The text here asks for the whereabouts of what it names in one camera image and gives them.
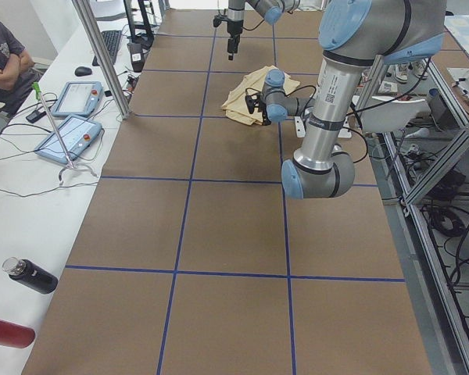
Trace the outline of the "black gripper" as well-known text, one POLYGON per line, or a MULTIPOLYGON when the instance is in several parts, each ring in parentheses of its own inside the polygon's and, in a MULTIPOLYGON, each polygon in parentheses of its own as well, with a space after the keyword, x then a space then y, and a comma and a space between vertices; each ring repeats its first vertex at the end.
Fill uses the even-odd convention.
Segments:
POLYGON ((238 53, 238 46, 240 42, 240 35, 243 32, 243 20, 227 20, 227 32, 230 38, 227 42, 228 59, 233 60, 234 54, 238 53))
POLYGON ((259 103, 259 112, 262 114, 262 125, 263 126, 270 126, 272 122, 269 120, 268 112, 267 112, 267 104, 265 102, 259 103))

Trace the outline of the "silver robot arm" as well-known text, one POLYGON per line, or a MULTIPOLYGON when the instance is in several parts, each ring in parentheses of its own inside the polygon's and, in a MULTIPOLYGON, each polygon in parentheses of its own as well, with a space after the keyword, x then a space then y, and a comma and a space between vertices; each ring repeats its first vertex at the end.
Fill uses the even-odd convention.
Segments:
POLYGON ((319 28, 323 49, 320 83, 306 119, 306 135, 283 162, 288 197, 334 198, 353 185, 350 155, 337 144, 362 72, 376 56, 407 63, 435 55, 443 42, 444 1, 333 1, 319 28))
POLYGON ((227 57, 232 61, 238 53, 238 46, 245 30, 245 8, 249 6, 259 14, 263 22, 274 25, 284 13, 291 13, 300 6, 297 0, 254 0, 229 1, 227 9, 215 16, 216 27, 225 22, 229 38, 227 41, 227 57))

